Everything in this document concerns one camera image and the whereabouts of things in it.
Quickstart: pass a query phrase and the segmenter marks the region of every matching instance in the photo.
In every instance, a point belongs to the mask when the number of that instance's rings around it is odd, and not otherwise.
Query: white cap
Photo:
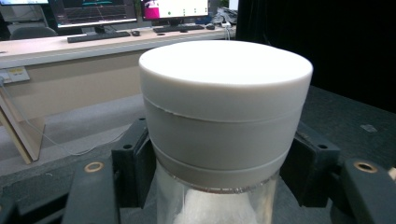
[[[276,172],[312,75],[305,58],[240,41],[191,41],[140,58],[159,162],[193,185],[235,189]]]

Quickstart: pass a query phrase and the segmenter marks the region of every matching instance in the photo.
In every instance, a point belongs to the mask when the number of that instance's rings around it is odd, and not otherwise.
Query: computer mouse
[[[208,29],[208,30],[214,30],[216,27],[215,27],[215,25],[207,25],[206,26],[206,29]]]
[[[132,31],[132,36],[140,36],[140,31]]]

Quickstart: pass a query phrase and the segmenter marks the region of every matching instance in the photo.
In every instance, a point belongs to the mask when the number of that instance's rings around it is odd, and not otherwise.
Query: dark background
[[[396,13],[389,0],[240,0],[236,38],[296,52],[312,85],[396,113]]]

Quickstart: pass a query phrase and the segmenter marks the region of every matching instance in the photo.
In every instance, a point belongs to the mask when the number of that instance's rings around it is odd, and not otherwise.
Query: white desk
[[[0,53],[0,68],[25,66],[30,77],[6,84],[7,90],[29,122],[42,131],[48,115],[140,93],[138,59],[146,50],[226,36],[220,28],[166,35],[140,29],[140,33],[74,44],[68,44],[65,36],[0,42],[0,51],[6,52]],[[0,122],[25,162],[38,160],[42,135],[26,123],[3,90],[0,96]]]

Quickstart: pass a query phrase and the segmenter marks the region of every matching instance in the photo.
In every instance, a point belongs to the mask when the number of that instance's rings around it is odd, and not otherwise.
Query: screen display
[[[141,0],[144,20],[183,19],[208,15],[208,0]]]
[[[48,0],[0,0],[2,6],[47,4]]]
[[[58,28],[137,21],[134,0],[49,0]]]

